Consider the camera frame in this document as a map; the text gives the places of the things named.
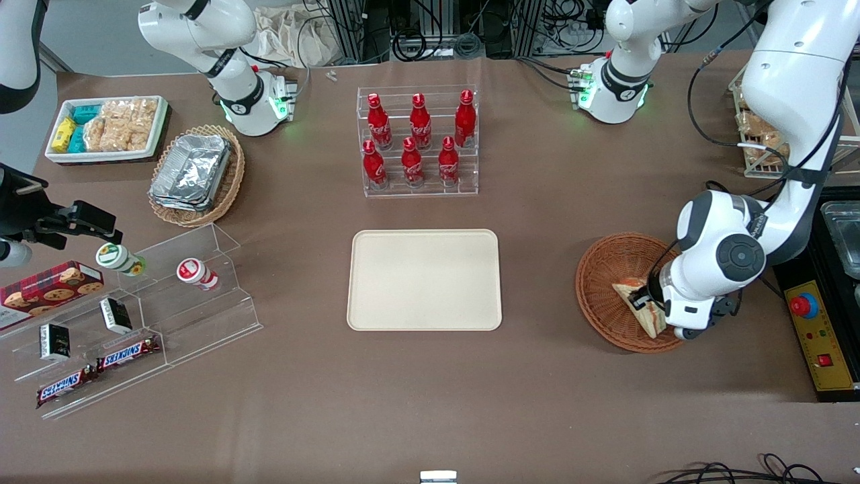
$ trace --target red cookie box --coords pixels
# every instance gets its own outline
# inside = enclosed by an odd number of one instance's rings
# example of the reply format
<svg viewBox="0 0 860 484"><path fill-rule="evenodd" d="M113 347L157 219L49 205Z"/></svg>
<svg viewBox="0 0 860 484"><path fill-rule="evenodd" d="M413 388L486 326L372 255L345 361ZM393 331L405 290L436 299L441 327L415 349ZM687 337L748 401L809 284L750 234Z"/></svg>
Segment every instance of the red cookie box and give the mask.
<svg viewBox="0 0 860 484"><path fill-rule="evenodd" d="M104 287L101 272L73 260L0 289L0 331Z"/></svg>

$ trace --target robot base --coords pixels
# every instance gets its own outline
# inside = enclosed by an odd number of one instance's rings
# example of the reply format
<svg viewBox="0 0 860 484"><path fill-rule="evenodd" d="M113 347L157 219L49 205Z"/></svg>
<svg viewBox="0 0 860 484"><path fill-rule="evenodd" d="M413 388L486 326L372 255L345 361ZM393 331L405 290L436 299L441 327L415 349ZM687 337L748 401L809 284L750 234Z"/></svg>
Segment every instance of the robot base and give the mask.
<svg viewBox="0 0 860 484"><path fill-rule="evenodd" d="M636 94L630 91L632 97L627 101L618 101L615 94L605 86L601 71L607 58L602 57L591 64L583 64L568 74L568 86L571 90L570 101L574 109L582 109L598 121L607 124L619 124L627 121L645 103L646 85Z"/></svg>
<svg viewBox="0 0 860 484"><path fill-rule="evenodd" d="M287 83L283 77L266 71L259 71L257 75L263 81L263 96L246 115L231 113L221 102L227 121L246 136L262 136L280 123L292 121L296 106L296 83Z"/></svg>

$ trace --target cookie box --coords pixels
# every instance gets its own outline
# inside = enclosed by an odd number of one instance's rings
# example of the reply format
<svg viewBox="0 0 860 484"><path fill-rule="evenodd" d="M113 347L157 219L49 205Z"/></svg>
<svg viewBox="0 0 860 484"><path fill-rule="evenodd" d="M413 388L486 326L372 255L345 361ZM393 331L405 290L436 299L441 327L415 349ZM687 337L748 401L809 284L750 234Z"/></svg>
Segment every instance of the cookie box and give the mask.
<svg viewBox="0 0 860 484"><path fill-rule="evenodd" d="M73 260L0 289L0 331L104 287L101 272Z"/></svg>
<svg viewBox="0 0 860 484"><path fill-rule="evenodd" d="M57 130L63 123L63 120L72 115L77 106L90 106L94 104L103 104L105 101L131 101L135 97L147 97L158 100L155 119L152 121L150 129L150 137L146 141L146 148L143 150L125 151L125 152L84 152L84 153L61 153L56 152L51 148L51 140L57 135ZM51 128L51 136L48 138L48 143L45 146L45 158L52 162L61 165L76 165L76 164L111 164L111 163L129 163L132 161L148 161L147 158L155 154L158 148L158 142L161 138L164 119L167 116L168 103L161 96L129 96L129 97L94 97L90 99L71 99L63 101L57 113L57 120Z"/></svg>

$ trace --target small bottle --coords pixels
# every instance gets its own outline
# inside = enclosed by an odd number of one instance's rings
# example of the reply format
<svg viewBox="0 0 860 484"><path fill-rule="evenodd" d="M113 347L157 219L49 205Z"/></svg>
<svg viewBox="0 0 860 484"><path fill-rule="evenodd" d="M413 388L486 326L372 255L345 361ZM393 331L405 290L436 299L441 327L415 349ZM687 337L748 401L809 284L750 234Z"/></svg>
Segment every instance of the small bottle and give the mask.
<svg viewBox="0 0 860 484"><path fill-rule="evenodd" d="M373 141L376 142L379 150L387 150L391 148L391 123L388 120L388 113L379 101L379 94L368 94L367 105L371 109L367 113L367 124L370 126Z"/></svg>
<svg viewBox="0 0 860 484"><path fill-rule="evenodd" d="M108 242L99 247L95 261L103 268L116 270L126 276L140 276L146 270L146 259L132 253L124 245Z"/></svg>
<svg viewBox="0 0 860 484"><path fill-rule="evenodd" d="M412 96L412 114L409 115L409 125L412 127L412 137L415 147L426 150L430 147L430 113L424 106L424 95L420 92Z"/></svg>
<svg viewBox="0 0 860 484"><path fill-rule="evenodd" d="M415 149L415 140L411 136L403 139L403 174L406 176L406 184L413 189L419 189L424 185L424 171L421 170L421 153Z"/></svg>
<svg viewBox="0 0 860 484"><path fill-rule="evenodd" d="M459 181L458 168L460 155L454 149L454 139L445 136L442 139L442 151L439 153L439 178L445 188L456 187Z"/></svg>
<svg viewBox="0 0 860 484"><path fill-rule="evenodd" d="M180 281L193 284L204 291L218 287L218 274L197 258L187 258L180 262L176 268L176 276Z"/></svg>
<svg viewBox="0 0 860 484"><path fill-rule="evenodd" d="M471 148L475 145L475 125L477 123L477 113L472 102L475 100L475 94L466 89L460 93L460 105L457 106L457 113L454 115L454 141L457 146Z"/></svg>
<svg viewBox="0 0 860 484"><path fill-rule="evenodd" d="M373 140L366 140L361 148L365 152L365 173L370 181L371 189L387 189L388 176L385 174L384 161L382 155L376 151Z"/></svg>

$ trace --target white bottle with green label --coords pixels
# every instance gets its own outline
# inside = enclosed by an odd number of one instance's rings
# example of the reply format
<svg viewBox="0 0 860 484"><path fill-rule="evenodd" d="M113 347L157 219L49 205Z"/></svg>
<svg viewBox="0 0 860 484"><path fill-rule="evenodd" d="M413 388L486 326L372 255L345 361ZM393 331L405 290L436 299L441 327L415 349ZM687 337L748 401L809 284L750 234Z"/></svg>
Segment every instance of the white bottle with green label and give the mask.
<svg viewBox="0 0 860 484"><path fill-rule="evenodd" d="M103 268L116 270L126 276L140 276L146 269L146 259L132 254L123 245L107 243L95 253L95 261Z"/></svg>

